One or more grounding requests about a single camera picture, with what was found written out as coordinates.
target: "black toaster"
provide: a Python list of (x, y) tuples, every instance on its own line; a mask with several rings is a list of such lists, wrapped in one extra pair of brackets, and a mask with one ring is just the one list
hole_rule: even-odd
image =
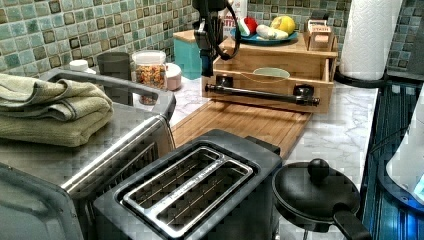
[(100, 239), (272, 239), (271, 179), (282, 159), (212, 130), (94, 201)]

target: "wall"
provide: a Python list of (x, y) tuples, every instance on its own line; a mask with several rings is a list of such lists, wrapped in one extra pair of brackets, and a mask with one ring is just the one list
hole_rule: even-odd
[(160, 49), (195, 11), (191, 0), (0, 0), (0, 72), (38, 76), (105, 51)]
[[(248, 15), (269, 24), (292, 16), (297, 30), (314, 9), (330, 14), (343, 47), (351, 0), (248, 0)], [(388, 67), (404, 71), (422, 18), (424, 0), (404, 0)], [(90, 66), (105, 51), (159, 49), (173, 59), (173, 32), (197, 17), (191, 0), (0, 0), (0, 72), (38, 76), (73, 59)]]
[[(248, 0), (248, 15), (269, 24), (277, 15), (286, 14), (296, 21), (296, 29), (315, 9), (328, 11), (329, 24), (338, 36), (341, 53), (352, 0)], [(422, 18), (424, 0), (404, 0), (388, 59), (388, 69), (405, 71), (415, 36)]]

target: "toaster oven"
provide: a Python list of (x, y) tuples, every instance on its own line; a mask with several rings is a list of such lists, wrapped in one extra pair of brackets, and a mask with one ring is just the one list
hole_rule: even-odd
[(94, 201), (99, 239), (272, 239), (279, 155), (212, 130)]
[(97, 239), (94, 199), (175, 148), (168, 123), (175, 97), (172, 92), (141, 84), (67, 70), (54, 69), (41, 79), (61, 78), (90, 81), (158, 99), (152, 111), (114, 102), (110, 122), (79, 147), (0, 139), (0, 163), (65, 190), (73, 200), (84, 238)]

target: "marble countertop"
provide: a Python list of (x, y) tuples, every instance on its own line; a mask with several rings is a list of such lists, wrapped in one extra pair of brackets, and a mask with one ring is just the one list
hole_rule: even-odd
[[(200, 78), (182, 79), (175, 91), (177, 106), (170, 120), (173, 126), (208, 101), (201, 97)], [(372, 126), (376, 89), (362, 89), (335, 82), (327, 114), (313, 114), (303, 135), (293, 148), (285, 164), (308, 162), (314, 158), (326, 160), (330, 167), (344, 173), (360, 187)], [(135, 98), (135, 106), (143, 106)], [(284, 218), (280, 220), (280, 239), (303, 239), (303, 229)], [(344, 239), (334, 226), (328, 233), (310, 232), (308, 239)]]

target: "paper towel roll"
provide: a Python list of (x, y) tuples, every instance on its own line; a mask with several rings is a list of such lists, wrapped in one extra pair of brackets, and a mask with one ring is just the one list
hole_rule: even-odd
[(353, 0), (340, 73), (360, 80), (383, 77), (402, 0)]

